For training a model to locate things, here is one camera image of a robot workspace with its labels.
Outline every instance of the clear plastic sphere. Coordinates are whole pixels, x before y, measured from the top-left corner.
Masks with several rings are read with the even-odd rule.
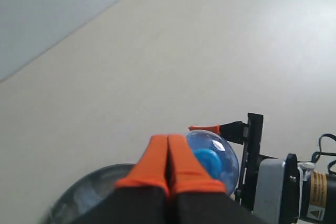
[[[231,195],[239,179],[239,162],[231,145],[219,135],[203,130],[186,134],[188,145],[204,169],[222,181]]]

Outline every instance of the orange tab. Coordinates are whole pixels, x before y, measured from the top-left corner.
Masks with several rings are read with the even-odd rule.
[[[209,127],[198,127],[198,126],[190,126],[188,128],[190,131],[195,131],[195,130],[204,130],[204,131],[211,131],[213,133],[216,133],[217,135],[220,135],[221,132],[219,130],[219,125],[216,126],[209,126]]]
[[[118,180],[114,187],[161,187],[167,196],[169,189],[165,180],[167,162],[168,139],[167,135],[152,136],[148,147],[140,161],[126,178]]]
[[[169,135],[169,156],[172,165],[171,193],[218,192],[225,193],[222,182],[212,179],[196,159],[182,135]]]

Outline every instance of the white wall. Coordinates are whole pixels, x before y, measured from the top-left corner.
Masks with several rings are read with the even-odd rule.
[[[0,80],[118,0],[0,0]]]

